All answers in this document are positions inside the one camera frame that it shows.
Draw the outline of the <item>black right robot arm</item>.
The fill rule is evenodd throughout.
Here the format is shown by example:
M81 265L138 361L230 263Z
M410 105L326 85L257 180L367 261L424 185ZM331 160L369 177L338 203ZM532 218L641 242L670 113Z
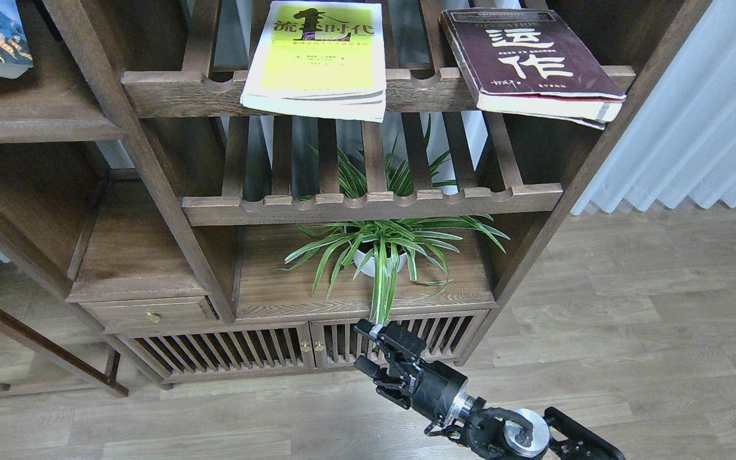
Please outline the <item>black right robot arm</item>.
M362 318L355 332L374 341L388 361L385 369L365 356L355 367L372 379L376 391L404 410L429 419L427 436L444 436L485 459L541 459L547 451L561 459L622 459L618 448L581 424L549 407L532 410L487 407L466 393L467 377L421 358L426 343L397 325Z

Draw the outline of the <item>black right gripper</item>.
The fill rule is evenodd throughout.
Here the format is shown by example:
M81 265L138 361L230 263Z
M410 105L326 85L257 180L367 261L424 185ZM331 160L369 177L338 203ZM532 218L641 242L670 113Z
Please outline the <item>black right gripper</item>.
M467 417L471 408L471 397L465 391L467 376L439 361L421 359L427 346L424 340L397 323L383 326L360 319L353 329L383 350L389 364L386 369L364 355L354 362L383 398L439 426Z

